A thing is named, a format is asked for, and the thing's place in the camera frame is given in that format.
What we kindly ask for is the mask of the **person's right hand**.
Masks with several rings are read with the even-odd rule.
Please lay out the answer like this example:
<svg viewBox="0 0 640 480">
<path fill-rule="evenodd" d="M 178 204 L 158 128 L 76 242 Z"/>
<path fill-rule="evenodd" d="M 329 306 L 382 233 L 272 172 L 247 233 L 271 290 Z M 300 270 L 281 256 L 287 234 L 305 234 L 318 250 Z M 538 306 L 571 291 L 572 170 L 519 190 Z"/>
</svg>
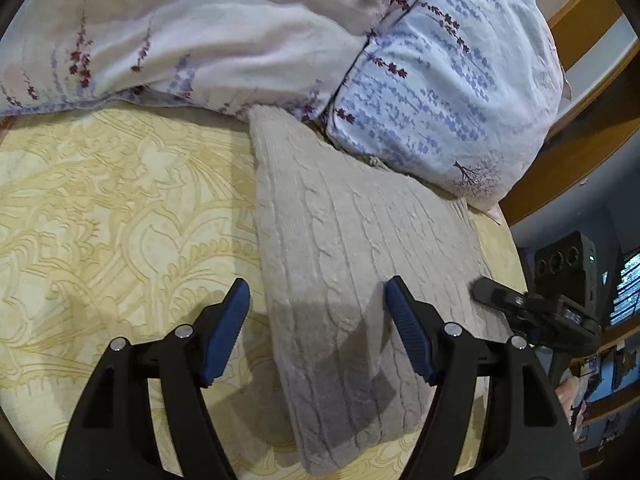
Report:
<svg viewBox="0 0 640 480">
<path fill-rule="evenodd" d="M 582 426 L 587 405 L 584 401 L 577 404 L 576 398 L 580 388 L 580 381 L 575 376 L 567 377 L 556 388 L 555 393 L 561 403 L 568 422 L 575 422 L 574 429 Z"/>
</svg>

